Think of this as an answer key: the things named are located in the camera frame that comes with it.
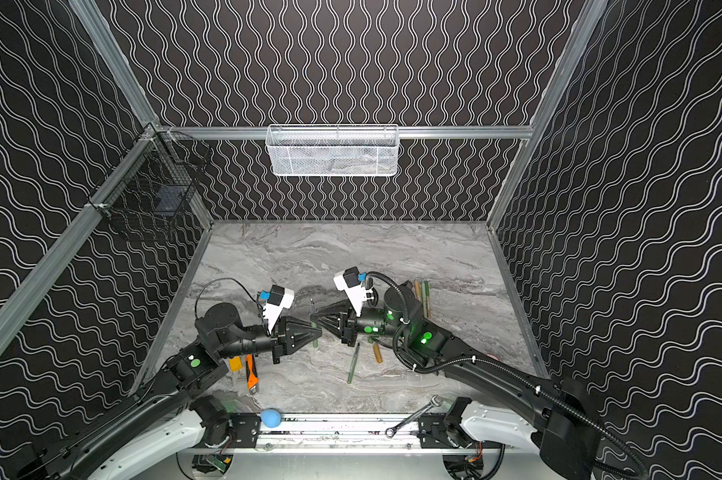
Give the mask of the tan pen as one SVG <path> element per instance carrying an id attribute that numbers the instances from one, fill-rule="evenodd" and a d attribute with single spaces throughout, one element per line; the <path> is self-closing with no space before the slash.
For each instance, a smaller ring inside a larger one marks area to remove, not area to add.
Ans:
<path id="1" fill-rule="evenodd" d="M 422 303 L 422 288 L 421 288 L 421 284 L 420 284 L 420 282 L 419 282 L 418 280 L 415 280 L 415 281 L 413 282 L 413 285 L 414 285 L 415 298 L 416 298 L 420 303 Z"/>

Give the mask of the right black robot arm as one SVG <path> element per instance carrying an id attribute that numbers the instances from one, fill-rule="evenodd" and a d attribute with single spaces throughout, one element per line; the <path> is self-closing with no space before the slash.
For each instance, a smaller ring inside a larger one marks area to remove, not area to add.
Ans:
<path id="1" fill-rule="evenodd" d="M 387 338 L 396 358 L 418 374 L 442 373 L 513 411 L 531 430 L 521 442 L 565 479 L 588 479 L 601 471 L 622 479 L 645 479 L 648 468 L 623 440 L 609 432 L 584 386 L 553 381 L 511 367 L 471 347 L 429 320 L 411 283 L 353 288 L 348 297 L 312 312 L 313 322 L 355 345 L 360 334 Z"/>

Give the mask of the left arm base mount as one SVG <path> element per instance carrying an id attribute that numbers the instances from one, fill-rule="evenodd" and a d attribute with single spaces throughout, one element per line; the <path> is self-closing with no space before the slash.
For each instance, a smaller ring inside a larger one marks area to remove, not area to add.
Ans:
<path id="1" fill-rule="evenodd" d="M 261 419 L 256 414 L 232 414 L 223 419 L 213 419 L 205 426 L 200 442 L 207 448 L 224 450 L 228 448 L 253 448 L 261 430 Z"/>

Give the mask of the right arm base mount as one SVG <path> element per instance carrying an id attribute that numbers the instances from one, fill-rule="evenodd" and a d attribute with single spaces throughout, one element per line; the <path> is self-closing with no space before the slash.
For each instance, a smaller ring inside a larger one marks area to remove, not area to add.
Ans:
<path id="1" fill-rule="evenodd" d="M 417 420 L 417 438 L 424 449 L 476 449 L 472 439 L 456 423 L 447 421 L 444 414 L 425 414 Z"/>

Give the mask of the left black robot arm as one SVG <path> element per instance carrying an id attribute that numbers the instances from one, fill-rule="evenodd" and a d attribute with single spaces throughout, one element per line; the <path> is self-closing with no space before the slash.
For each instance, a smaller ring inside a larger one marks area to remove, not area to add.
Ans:
<path id="1" fill-rule="evenodd" d="M 20 479 L 130 479 L 198 444 L 225 449 L 239 439 L 230 415 L 209 389 L 229 361 L 269 352 L 275 363 L 321 337 L 309 322 L 288 316 L 274 327 L 246 326 L 223 302 L 195 322 L 189 345 L 170 356 L 136 392 L 90 426 L 34 448 Z"/>

